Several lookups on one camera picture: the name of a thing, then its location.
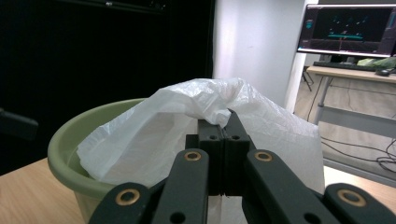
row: plastic bag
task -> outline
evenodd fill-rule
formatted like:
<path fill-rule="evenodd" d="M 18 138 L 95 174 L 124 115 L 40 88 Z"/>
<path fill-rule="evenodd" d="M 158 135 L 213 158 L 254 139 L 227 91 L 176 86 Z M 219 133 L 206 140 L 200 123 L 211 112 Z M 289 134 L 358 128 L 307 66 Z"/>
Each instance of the plastic bag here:
<path fill-rule="evenodd" d="M 159 89 L 87 136 L 78 146 L 81 165 L 98 181 L 151 187 L 168 176 L 186 134 L 197 133 L 197 119 L 224 127 L 231 115 L 228 108 L 238 114 L 256 148 L 274 151 L 307 187 L 323 192 L 318 126 L 236 77 L 197 78 Z M 240 208 L 240 198 L 209 201 L 209 223 L 246 223 L 242 209 L 235 208 Z"/>

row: white wall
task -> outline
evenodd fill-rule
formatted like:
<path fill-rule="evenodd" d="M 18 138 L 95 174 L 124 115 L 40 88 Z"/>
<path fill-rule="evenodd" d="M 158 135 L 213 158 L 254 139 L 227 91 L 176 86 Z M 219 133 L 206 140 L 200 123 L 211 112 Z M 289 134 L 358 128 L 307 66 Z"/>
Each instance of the white wall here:
<path fill-rule="evenodd" d="M 285 106 L 304 3 L 218 0 L 214 78 L 241 77 L 270 100 Z"/>

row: trash can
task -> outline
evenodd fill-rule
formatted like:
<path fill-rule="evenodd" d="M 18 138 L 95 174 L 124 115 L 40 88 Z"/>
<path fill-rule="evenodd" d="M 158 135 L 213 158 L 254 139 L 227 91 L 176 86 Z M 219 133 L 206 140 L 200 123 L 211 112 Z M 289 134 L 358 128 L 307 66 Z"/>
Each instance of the trash can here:
<path fill-rule="evenodd" d="M 78 144 L 97 127 L 143 100 L 144 98 L 120 101 L 88 110 L 67 121 L 49 142 L 49 168 L 62 184 L 75 192 L 86 223 L 99 202 L 115 186 L 101 183 L 89 176 L 79 163 Z"/>

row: monitor screen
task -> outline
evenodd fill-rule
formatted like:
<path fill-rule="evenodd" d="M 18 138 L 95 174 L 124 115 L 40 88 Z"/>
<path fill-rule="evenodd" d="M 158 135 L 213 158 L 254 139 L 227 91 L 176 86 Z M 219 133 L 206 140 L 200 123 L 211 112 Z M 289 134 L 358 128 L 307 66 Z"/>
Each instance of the monitor screen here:
<path fill-rule="evenodd" d="M 395 43 L 396 5 L 307 5 L 297 52 L 386 58 Z"/>

